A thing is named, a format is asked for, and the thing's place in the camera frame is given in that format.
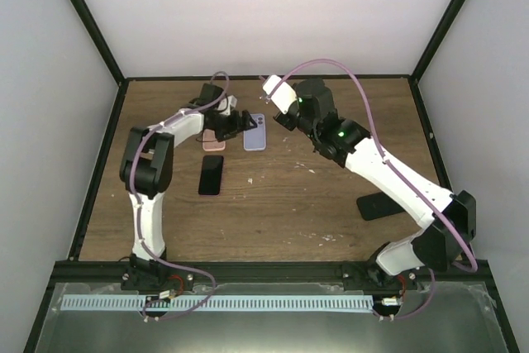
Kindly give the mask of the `lavender phone case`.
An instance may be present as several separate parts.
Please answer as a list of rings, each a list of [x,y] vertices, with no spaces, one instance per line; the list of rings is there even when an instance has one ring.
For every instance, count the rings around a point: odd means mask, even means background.
[[[245,151],[262,151],[266,149],[266,122],[262,113],[251,114],[257,127],[245,131],[243,134],[243,149]]]

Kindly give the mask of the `pink phone case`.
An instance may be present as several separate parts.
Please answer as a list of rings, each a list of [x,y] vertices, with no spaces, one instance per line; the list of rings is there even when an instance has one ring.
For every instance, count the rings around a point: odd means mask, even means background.
[[[217,152],[226,149],[226,142],[216,138],[215,131],[205,130],[202,137],[202,148],[206,152]]]

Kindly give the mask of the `black screen pink phone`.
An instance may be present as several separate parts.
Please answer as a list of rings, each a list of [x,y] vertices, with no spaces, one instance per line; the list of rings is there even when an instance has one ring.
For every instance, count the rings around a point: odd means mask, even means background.
[[[221,191],[224,157],[222,155],[205,155],[203,157],[198,194],[217,196]]]

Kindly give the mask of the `black phone case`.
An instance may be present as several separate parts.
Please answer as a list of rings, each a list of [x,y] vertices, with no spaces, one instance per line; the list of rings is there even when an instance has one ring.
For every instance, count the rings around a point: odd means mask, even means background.
[[[356,205],[362,219],[367,222],[405,212],[398,203],[383,192],[359,197],[356,199]]]

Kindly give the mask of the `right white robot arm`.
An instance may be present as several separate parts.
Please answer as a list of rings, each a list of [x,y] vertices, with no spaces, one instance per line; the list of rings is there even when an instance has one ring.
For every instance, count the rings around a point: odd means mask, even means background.
[[[372,255],[367,278],[373,287],[386,289],[398,274],[414,268],[445,272],[469,253],[476,229],[476,200],[470,193],[434,184],[383,148],[374,130],[341,117],[322,79],[289,85],[270,75],[263,90],[279,110],[277,123],[301,131],[315,152],[371,182],[419,226]]]

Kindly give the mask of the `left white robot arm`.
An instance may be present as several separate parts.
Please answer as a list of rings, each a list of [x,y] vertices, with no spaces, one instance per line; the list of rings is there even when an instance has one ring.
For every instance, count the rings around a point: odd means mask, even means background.
[[[119,176],[133,211],[130,264],[140,271],[140,280],[149,289],[162,289],[169,280],[162,208],[173,177],[174,149],[205,130],[213,131],[215,140],[223,142],[256,129],[258,122],[248,111],[237,111],[236,104],[236,98],[224,88],[205,83],[198,97],[173,116],[129,132]]]

